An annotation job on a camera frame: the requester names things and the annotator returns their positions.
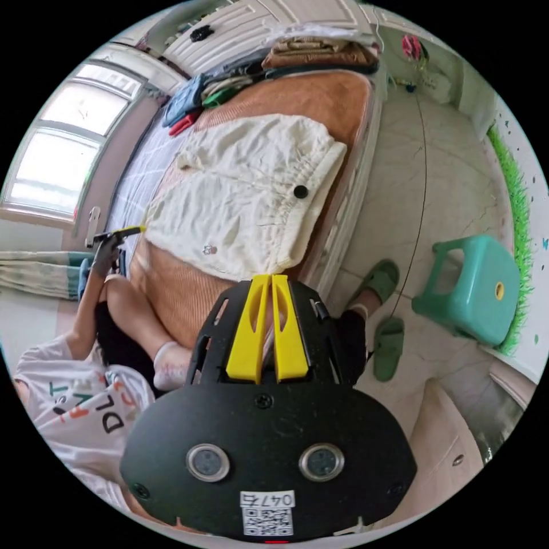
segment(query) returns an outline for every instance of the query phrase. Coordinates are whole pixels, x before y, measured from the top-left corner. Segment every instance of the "bed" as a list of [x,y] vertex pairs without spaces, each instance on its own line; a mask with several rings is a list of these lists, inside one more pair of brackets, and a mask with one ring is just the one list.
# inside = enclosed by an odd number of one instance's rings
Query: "bed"
[[[383,69],[368,78],[350,70],[335,70],[261,82],[245,89],[227,104],[205,112],[193,128],[175,139],[161,127],[162,109],[117,186],[108,229],[140,224],[157,193],[166,186],[184,184],[174,156],[188,132],[242,116],[273,113],[308,116],[326,125],[335,139],[348,145],[348,151],[304,260],[286,274],[314,287],[321,298],[326,299],[347,250],[367,187],[385,82]],[[172,337],[191,348],[217,297],[233,283],[184,264],[143,237],[129,238],[126,247],[130,280],[147,295]]]

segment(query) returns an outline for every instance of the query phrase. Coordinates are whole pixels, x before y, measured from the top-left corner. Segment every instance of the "green slipper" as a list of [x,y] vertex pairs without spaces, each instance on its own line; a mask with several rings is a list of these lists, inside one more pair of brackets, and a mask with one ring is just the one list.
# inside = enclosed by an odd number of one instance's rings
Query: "green slipper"
[[381,303],[385,303],[393,295],[399,280],[400,272],[395,262],[390,259],[381,260],[364,277],[357,291],[349,300],[347,308],[366,289],[373,290],[379,296]]
[[373,374],[378,381],[390,381],[404,346],[404,322],[393,316],[382,320],[376,328],[373,351]]

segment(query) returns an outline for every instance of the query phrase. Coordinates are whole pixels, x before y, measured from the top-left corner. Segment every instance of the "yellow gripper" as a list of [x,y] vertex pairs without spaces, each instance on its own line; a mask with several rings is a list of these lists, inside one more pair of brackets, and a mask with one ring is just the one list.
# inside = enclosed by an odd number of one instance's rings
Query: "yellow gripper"
[[229,378],[261,383],[268,297],[271,291],[276,377],[305,377],[309,370],[288,277],[261,274],[252,279],[226,366]]

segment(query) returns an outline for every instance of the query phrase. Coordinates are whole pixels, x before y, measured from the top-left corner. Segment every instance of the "brown blanket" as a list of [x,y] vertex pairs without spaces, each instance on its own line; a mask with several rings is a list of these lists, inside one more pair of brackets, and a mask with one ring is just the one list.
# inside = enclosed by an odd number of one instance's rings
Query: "brown blanket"
[[[347,145],[344,164],[334,181],[324,210],[311,237],[301,265],[286,274],[293,279],[304,266],[320,256],[332,221],[340,205],[340,185],[345,164],[352,153],[363,119],[367,115],[370,86],[365,77],[346,71],[302,74],[251,86],[217,109],[205,111],[195,131],[243,117],[267,114],[307,116],[324,124],[330,135]],[[166,186],[184,185],[186,173],[175,161],[166,171],[159,192]],[[219,294],[232,282],[204,274],[170,253],[148,243],[143,237],[130,263],[130,280],[148,297],[158,318],[181,345],[192,348],[198,332]]]
[[278,42],[273,46],[269,55],[265,57],[261,64],[264,69],[306,65],[308,63],[371,66],[377,62],[377,57],[371,51],[356,42],[349,42],[337,51],[327,51],[327,48],[300,50],[295,43],[291,45],[292,49],[288,50],[290,44],[287,42],[289,41]]

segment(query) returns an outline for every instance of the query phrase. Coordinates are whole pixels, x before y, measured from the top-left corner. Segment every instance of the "screw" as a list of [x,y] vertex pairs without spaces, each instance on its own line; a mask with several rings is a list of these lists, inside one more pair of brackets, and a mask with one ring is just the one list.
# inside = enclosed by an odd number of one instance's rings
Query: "screw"
[[141,499],[149,499],[150,498],[149,491],[142,484],[138,484],[138,483],[134,484],[133,489],[136,491],[136,494]]
[[402,494],[402,492],[404,492],[404,486],[402,486],[400,482],[397,482],[396,484],[393,484],[393,486],[391,486],[389,490],[387,490],[387,495],[398,496]]
[[266,393],[261,393],[255,397],[254,402],[260,410],[266,410],[273,405],[273,397]]

